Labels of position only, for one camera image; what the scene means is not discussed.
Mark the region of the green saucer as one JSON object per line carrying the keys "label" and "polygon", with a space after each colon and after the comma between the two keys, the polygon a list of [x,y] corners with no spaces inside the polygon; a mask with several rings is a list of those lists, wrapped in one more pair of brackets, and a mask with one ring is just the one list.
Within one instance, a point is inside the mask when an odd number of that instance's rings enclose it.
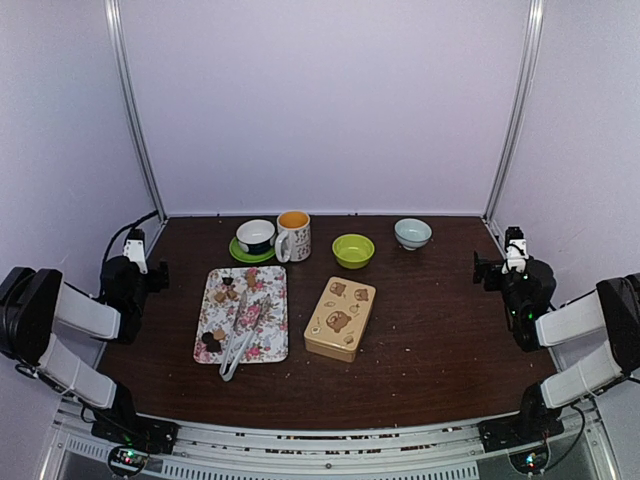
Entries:
{"label": "green saucer", "polygon": [[276,253],[273,247],[270,247],[267,251],[260,254],[251,254],[245,252],[239,244],[239,241],[234,237],[229,244],[229,253],[231,257],[244,264],[258,264],[270,260]]}

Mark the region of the front aluminium rail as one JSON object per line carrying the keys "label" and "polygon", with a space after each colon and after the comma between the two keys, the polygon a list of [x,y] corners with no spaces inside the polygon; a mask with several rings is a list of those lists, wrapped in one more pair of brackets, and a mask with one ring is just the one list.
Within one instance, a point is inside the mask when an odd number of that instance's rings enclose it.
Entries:
{"label": "front aluminium rail", "polygon": [[[134,479],[622,479],[597,409],[588,404],[578,443],[550,471],[520,473],[518,454],[549,448],[549,463],[569,450],[581,428],[562,414],[558,437],[488,452],[478,425],[485,417],[418,427],[368,430],[268,430],[176,421],[173,453],[150,455]],[[63,404],[45,437],[36,479],[62,479],[71,460],[90,460],[91,474],[116,479],[106,465],[114,444],[93,437],[74,405]]]}

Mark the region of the dark cup white interior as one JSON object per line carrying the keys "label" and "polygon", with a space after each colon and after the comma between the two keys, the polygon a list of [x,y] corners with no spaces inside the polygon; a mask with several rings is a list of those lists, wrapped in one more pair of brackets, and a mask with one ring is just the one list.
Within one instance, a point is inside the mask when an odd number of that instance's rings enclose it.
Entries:
{"label": "dark cup white interior", "polygon": [[268,220],[253,219],[240,225],[236,238],[247,253],[260,254],[274,246],[276,227]]}

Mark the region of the tan tin box base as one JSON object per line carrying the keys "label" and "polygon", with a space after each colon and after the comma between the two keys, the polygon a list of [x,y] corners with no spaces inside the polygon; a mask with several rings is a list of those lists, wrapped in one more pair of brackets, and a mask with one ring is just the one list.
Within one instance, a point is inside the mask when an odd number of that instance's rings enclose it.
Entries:
{"label": "tan tin box base", "polygon": [[304,331],[305,348],[311,353],[352,363],[371,315],[365,302],[320,301]]}

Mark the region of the aluminium frame post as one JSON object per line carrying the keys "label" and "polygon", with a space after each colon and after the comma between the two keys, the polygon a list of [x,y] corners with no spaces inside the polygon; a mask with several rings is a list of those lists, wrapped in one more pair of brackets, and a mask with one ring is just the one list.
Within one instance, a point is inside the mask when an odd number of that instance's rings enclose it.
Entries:
{"label": "aluminium frame post", "polygon": [[531,0],[529,2],[519,73],[511,113],[501,148],[498,167],[483,215],[484,221],[489,225],[494,221],[521,133],[526,112],[526,102],[531,92],[538,63],[540,43],[543,34],[544,12],[545,1]]}
{"label": "aluminium frame post", "polygon": [[154,209],[157,211],[159,221],[164,223],[168,217],[151,164],[135,98],[124,28],[122,25],[121,2],[117,0],[105,0],[104,8],[107,30],[112,44],[121,94],[124,101],[126,123],[131,136],[135,157],[142,173],[147,194],[150,197]]}

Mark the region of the white mug orange interior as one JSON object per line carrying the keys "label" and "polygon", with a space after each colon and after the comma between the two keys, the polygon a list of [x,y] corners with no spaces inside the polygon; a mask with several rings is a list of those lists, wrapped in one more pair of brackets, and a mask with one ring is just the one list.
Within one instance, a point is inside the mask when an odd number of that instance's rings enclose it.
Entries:
{"label": "white mug orange interior", "polygon": [[303,211],[288,211],[276,221],[278,234],[274,244],[281,263],[302,262],[311,255],[311,218]]}

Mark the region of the silver metal tongs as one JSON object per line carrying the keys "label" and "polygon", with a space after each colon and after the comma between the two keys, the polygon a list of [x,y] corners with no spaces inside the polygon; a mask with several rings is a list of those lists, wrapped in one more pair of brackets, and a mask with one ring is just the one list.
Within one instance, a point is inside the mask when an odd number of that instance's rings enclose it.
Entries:
{"label": "silver metal tongs", "polygon": [[258,313],[250,323],[247,332],[240,335],[238,333],[238,329],[240,327],[241,320],[249,310],[248,292],[245,290],[240,297],[236,316],[231,326],[228,345],[224,351],[219,368],[219,376],[224,382],[230,382],[233,379],[235,371],[239,366],[247,347],[253,339],[259,322],[266,314],[269,313],[271,308],[271,295],[268,294],[259,300],[257,306]]}

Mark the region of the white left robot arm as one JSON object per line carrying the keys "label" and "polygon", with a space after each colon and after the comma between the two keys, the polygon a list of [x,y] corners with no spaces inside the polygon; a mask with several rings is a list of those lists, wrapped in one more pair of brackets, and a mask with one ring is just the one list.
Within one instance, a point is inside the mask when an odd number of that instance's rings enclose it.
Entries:
{"label": "white left robot arm", "polygon": [[57,269],[17,266],[7,274],[1,282],[1,353],[18,372],[90,410],[93,435],[156,448],[172,441],[176,426],[141,416],[122,382],[100,373],[61,337],[76,332],[130,345],[141,330],[148,296],[168,287],[167,264],[147,263],[144,231],[132,224],[119,232],[123,250],[104,255],[97,296],[73,286]]}

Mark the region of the right aluminium frame post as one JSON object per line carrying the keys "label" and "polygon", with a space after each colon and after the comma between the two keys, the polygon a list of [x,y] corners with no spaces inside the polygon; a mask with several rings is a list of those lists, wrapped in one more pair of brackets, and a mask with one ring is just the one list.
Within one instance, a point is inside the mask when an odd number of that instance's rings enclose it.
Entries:
{"label": "right aluminium frame post", "polygon": [[489,225],[494,221],[521,133],[526,112],[526,102],[531,92],[538,63],[540,43],[543,34],[544,12],[545,1],[531,0],[529,2],[519,73],[511,113],[501,148],[498,167],[483,215],[484,221]]}

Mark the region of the light blue ceramic bowl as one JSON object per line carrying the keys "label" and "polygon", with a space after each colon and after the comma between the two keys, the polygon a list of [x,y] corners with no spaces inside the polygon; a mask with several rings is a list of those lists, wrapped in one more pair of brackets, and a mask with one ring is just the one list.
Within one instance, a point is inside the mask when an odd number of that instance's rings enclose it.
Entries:
{"label": "light blue ceramic bowl", "polygon": [[405,250],[415,251],[429,242],[432,237],[432,229],[422,220],[403,218],[395,223],[394,235]]}

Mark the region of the lime green bowl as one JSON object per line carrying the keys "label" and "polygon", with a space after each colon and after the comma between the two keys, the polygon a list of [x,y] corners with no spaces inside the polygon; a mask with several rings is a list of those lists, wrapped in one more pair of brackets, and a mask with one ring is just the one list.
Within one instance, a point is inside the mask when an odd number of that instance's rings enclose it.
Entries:
{"label": "lime green bowl", "polygon": [[343,268],[357,270],[366,267],[375,254],[375,244],[360,234],[344,234],[332,243],[332,253]]}

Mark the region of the bear print tin lid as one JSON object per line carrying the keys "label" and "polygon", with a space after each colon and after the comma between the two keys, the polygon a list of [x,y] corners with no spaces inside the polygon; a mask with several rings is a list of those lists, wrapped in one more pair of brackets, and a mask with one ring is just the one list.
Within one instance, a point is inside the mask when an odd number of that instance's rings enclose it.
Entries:
{"label": "bear print tin lid", "polygon": [[304,331],[307,351],[352,363],[359,352],[376,288],[330,277]]}

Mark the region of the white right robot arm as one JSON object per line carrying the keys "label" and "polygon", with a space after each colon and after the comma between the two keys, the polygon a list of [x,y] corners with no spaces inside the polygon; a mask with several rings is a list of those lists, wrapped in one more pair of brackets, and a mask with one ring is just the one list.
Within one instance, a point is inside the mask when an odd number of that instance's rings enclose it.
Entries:
{"label": "white right robot arm", "polygon": [[632,377],[639,368],[639,276],[599,281],[587,293],[555,307],[552,267],[532,256],[517,226],[504,233],[499,260],[474,258],[473,281],[500,294],[508,331],[524,352],[590,341],[573,363],[528,386],[518,411],[485,420],[485,450],[538,442],[563,432],[562,410]]}

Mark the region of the floral rectangular tray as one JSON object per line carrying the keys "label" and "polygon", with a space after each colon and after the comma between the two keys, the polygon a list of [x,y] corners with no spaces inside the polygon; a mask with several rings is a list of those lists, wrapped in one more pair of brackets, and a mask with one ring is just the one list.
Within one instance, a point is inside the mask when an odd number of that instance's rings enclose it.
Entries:
{"label": "floral rectangular tray", "polygon": [[[257,269],[257,284],[249,288],[246,282],[246,272],[250,268]],[[232,277],[233,284],[225,286],[223,277]],[[234,290],[238,295],[237,300],[231,300],[227,292]],[[248,313],[241,320],[238,333],[247,332],[250,323],[258,313],[257,303],[266,295],[271,295],[271,308],[259,322],[256,332],[247,347],[241,364],[267,364],[278,363],[285,360],[289,353],[288,336],[288,304],[287,304],[287,275],[282,266],[261,266],[243,268],[218,268],[209,272],[205,287],[196,338],[193,348],[193,359],[202,365],[220,365],[224,351],[228,345],[232,323],[236,316],[236,310],[240,303],[242,293],[247,290],[249,300]],[[223,302],[216,302],[214,295],[222,292],[225,294]],[[226,336],[219,340],[221,351],[209,353],[201,341],[201,336],[206,332],[213,333],[222,329]]]}

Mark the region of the left aluminium frame post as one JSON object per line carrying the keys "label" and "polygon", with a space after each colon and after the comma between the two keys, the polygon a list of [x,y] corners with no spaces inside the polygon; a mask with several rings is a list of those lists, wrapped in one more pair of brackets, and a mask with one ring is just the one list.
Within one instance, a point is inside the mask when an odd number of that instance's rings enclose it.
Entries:
{"label": "left aluminium frame post", "polygon": [[135,98],[124,28],[122,25],[121,2],[117,0],[105,0],[104,8],[107,30],[112,44],[121,94],[124,101],[126,123],[131,136],[135,157],[142,173],[147,194],[150,197],[154,209],[157,211],[159,221],[164,223],[168,217],[151,164]]}

